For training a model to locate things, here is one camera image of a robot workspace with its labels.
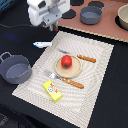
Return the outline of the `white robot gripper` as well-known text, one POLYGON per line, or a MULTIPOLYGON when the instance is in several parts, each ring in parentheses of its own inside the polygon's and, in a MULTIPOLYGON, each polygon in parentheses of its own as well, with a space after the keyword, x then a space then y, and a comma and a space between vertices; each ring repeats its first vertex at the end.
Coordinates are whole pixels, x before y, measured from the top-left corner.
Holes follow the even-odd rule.
POLYGON ((70 10, 70 0, 27 0, 28 14, 33 26, 58 30, 58 20, 70 10))

